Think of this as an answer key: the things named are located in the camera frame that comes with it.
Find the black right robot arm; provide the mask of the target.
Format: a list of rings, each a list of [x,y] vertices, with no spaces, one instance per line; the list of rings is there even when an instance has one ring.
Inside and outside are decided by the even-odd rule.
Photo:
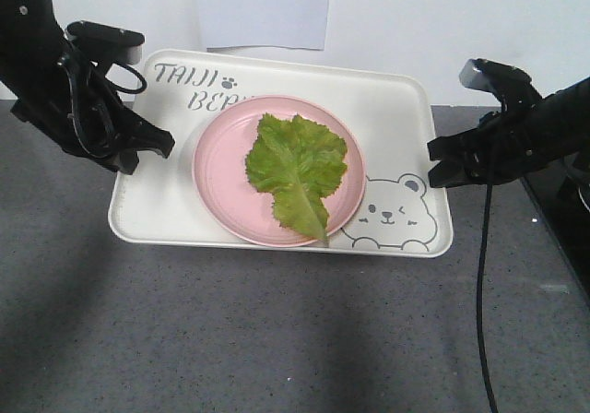
[[[573,153],[575,167],[589,170],[588,79],[543,98],[524,71],[476,59],[460,81],[494,95],[501,109],[475,128],[428,143],[436,162],[428,173],[431,187],[509,183]]]

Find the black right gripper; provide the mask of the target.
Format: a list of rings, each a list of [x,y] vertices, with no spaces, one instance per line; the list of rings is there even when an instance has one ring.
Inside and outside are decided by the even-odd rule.
[[[492,94],[501,105],[476,128],[453,136],[438,136],[427,144],[430,160],[462,160],[463,166],[441,161],[428,172],[431,188],[471,183],[508,183],[550,162],[547,133],[537,116],[541,95],[521,69],[502,69]]]

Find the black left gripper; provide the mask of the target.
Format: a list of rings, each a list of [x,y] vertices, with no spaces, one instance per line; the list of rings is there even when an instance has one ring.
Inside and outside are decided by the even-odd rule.
[[[124,88],[106,77],[113,65],[136,74],[130,64],[95,62],[78,48],[9,54],[9,89],[18,97],[11,112],[32,124],[70,155],[132,175],[138,151],[167,159],[172,134],[124,106]]]

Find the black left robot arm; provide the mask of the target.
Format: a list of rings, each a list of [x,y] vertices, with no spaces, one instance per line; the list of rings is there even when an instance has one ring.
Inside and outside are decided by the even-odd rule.
[[[141,151],[168,158],[175,141],[124,105],[146,90],[135,70],[145,37],[90,21],[61,28],[53,0],[1,0],[1,81],[11,112],[65,153],[132,174]]]

